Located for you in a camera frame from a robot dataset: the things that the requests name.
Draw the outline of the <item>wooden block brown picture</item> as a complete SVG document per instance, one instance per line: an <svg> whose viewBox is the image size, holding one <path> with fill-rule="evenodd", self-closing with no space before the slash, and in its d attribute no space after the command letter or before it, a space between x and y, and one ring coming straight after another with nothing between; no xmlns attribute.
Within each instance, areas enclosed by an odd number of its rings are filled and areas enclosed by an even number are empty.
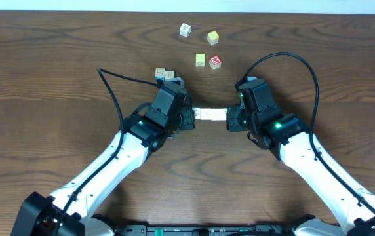
<svg viewBox="0 0 375 236"><path fill-rule="evenodd" d="M195 120L201 120L201 108L192 108Z"/></svg>

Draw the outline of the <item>wooden block with drawing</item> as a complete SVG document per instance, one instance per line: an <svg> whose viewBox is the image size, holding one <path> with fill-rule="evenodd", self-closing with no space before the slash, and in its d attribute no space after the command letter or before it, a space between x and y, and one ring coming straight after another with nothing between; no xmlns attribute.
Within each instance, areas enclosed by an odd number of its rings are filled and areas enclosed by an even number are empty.
<svg viewBox="0 0 375 236"><path fill-rule="evenodd" d="M219 110L218 119L220 121L225 121L227 119L227 108L222 108Z"/></svg>

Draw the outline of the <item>wooden block drawing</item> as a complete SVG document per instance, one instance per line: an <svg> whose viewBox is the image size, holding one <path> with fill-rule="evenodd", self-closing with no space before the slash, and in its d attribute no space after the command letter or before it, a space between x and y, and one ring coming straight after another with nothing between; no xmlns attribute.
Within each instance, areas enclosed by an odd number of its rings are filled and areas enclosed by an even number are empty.
<svg viewBox="0 0 375 236"><path fill-rule="evenodd" d="M219 121L220 120L220 110L219 109L210 109L210 120Z"/></svg>

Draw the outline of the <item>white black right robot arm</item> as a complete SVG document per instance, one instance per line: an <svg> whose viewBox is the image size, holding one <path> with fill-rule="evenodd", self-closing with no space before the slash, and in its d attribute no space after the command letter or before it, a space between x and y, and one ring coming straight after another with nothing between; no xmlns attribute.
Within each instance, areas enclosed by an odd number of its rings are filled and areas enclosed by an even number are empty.
<svg viewBox="0 0 375 236"><path fill-rule="evenodd" d="M310 216L292 227L293 235L375 235L375 195L340 166L296 115L281 115L278 106L249 112L234 105L227 112L227 128L247 132L249 140L299 174L338 222L333 226Z"/></svg>

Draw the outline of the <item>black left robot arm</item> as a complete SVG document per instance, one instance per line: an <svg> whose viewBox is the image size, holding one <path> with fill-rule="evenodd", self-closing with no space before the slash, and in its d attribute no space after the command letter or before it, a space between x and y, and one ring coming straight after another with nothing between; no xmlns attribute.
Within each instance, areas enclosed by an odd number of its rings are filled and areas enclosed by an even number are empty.
<svg viewBox="0 0 375 236"><path fill-rule="evenodd" d="M72 181L48 197L33 192L22 203L12 235L114 235L94 217L119 183L160 149L175 131L193 130L189 104L164 111L145 103L122 120L111 144Z"/></svg>

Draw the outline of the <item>wooden block beside blue block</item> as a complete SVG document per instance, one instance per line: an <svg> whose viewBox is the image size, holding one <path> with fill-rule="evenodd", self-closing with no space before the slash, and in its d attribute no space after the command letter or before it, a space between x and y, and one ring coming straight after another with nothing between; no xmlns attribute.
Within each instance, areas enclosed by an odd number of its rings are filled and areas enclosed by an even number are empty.
<svg viewBox="0 0 375 236"><path fill-rule="evenodd" d="M174 78L174 71L165 71L165 80L173 79Z"/></svg>

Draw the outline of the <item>blue side wooden block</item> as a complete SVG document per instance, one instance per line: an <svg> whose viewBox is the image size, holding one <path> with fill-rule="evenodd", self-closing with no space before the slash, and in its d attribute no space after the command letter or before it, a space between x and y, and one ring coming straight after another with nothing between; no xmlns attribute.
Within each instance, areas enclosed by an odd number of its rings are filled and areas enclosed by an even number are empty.
<svg viewBox="0 0 375 236"><path fill-rule="evenodd" d="M156 68L155 69L155 79L158 80L164 80L165 79L165 68Z"/></svg>

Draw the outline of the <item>yellow top wooden block near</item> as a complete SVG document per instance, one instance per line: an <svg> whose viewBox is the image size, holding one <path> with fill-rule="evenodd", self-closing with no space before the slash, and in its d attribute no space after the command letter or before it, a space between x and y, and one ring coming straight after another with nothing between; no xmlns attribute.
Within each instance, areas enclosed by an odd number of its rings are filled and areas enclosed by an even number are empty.
<svg viewBox="0 0 375 236"><path fill-rule="evenodd" d="M198 53L195 55L195 65L197 67L204 67L206 62L206 54Z"/></svg>

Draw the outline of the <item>yellow wooden block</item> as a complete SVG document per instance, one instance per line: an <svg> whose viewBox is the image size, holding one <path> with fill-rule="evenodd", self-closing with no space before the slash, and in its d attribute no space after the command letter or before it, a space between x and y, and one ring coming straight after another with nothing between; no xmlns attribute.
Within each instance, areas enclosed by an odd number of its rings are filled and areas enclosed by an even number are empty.
<svg viewBox="0 0 375 236"><path fill-rule="evenodd" d="M195 65L197 67L204 67L206 62L206 54L198 53L195 55Z"/></svg>
<svg viewBox="0 0 375 236"><path fill-rule="evenodd" d="M207 41L210 45L215 45L219 42L220 36L217 31L212 31L207 34Z"/></svg>

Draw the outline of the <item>red letter M block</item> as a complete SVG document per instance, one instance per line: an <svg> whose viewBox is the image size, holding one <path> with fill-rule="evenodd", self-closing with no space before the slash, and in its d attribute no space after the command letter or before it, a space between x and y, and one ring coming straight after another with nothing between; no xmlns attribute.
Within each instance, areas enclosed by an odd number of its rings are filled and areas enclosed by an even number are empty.
<svg viewBox="0 0 375 236"><path fill-rule="evenodd" d="M222 59L219 55L211 56L209 60L210 67L212 69L218 69L222 65Z"/></svg>

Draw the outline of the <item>plain wooden block far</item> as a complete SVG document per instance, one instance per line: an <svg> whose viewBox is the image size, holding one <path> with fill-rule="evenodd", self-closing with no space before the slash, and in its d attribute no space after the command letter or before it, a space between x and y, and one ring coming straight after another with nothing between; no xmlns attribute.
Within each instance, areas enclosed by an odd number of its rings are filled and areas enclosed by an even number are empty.
<svg viewBox="0 0 375 236"><path fill-rule="evenodd" d="M182 23L179 29L179 33L183 37L189 37L191 33L191 26L189 24Z"/></svg>

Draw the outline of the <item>yellow top wooden block far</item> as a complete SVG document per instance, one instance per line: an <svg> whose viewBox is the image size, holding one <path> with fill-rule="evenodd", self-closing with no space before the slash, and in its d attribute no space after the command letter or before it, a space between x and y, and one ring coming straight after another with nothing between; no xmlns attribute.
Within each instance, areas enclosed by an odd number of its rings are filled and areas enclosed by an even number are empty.
<svg viewBox="0 0 375 236"><path fill-rule="evenodd" d="M217 31L212 31L207 34L207 41L210 45L215 45L219 42L220 36Z"/></svg>

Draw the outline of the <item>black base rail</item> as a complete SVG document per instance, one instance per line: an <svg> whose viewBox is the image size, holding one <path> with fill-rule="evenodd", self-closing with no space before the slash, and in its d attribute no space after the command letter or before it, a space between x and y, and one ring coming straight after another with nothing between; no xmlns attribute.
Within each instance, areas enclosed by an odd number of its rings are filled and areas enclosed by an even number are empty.
<svg viewBox="0 0 375 236"><path fill-rule="evenodd" d="M291 229L277 224L255 226L119 226L118 236L225 236L225 235L294 235Z"/></svg>

